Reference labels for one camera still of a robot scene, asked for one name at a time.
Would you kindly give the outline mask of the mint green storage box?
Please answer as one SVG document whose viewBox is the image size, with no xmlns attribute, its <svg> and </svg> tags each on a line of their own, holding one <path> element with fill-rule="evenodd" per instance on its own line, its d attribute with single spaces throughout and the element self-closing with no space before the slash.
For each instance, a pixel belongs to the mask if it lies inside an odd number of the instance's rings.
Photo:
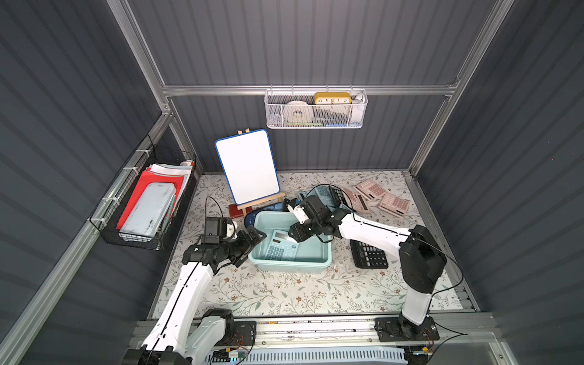
<svg viewBox="0 0 584 365">
<path fill-rule="evenodd" d="M 296 217 L 283 211 L 261 211 L 253 227 L 266 234 L 248 260 L 259 270 L 318 274 L 332 264 L 330 237 L 310 237 L 304 242 L 292 240 L 288 231 Z"/>
</svg>

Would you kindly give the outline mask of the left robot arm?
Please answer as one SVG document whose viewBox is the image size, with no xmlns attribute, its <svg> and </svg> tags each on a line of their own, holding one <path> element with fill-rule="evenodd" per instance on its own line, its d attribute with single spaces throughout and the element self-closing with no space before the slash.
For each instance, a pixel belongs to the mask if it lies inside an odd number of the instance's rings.
<svg viewBox="0 0 584 365">
<path fill-rule="evenodd" d="M 245 339 L 231 310 L 208 310 L 191 332 L 196 310 L 214 276 L 225 266 L 241 266 L 267 235 L 254 227 L 225 237 L 202 235 L 182 257 L 173 293 L 138 349 L 129 349 L 123 364 L 201 364 L 216 345 Z"/>
</svg>

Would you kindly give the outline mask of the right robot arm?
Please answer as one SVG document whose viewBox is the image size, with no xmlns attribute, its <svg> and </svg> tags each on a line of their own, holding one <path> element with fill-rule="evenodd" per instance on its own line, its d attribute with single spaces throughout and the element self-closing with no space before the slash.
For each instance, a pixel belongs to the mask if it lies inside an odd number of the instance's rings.
<svg viewBox="0 0 584 365">
<path fill-rule="evenodd" d="M 287 209 L 297 219 L 290 226 L 288 235 L 298 243 L 312 237 L 332 236 L 366 243 L 398 260 L 407 285 L 405 302 L 397 319 L 376 326 L 378 333 L 405 340 L 426 338 L 429 342 L 440 338 L 429 310 L 437 280 L 447 264 L 447 256 L 426 227 L 394 228 L 367 220 L 351 209 L 336 208 L 332 211 L 316 196 L 308 196 L 298 203 L 292 202 Z"/>
</svg>

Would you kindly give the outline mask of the black calculator front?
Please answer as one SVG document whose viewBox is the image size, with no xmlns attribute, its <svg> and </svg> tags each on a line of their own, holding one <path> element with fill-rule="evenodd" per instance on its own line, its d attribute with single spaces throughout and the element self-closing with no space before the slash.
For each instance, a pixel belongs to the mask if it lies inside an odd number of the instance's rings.
<svg viewBox="0 0 584 365">
<path fill-rule="evenodd" d="M 350 240 L 351 255 L 358 269 L 387 269 L 386 253 L 374 246 L 357 240 Z"/>
</svg>

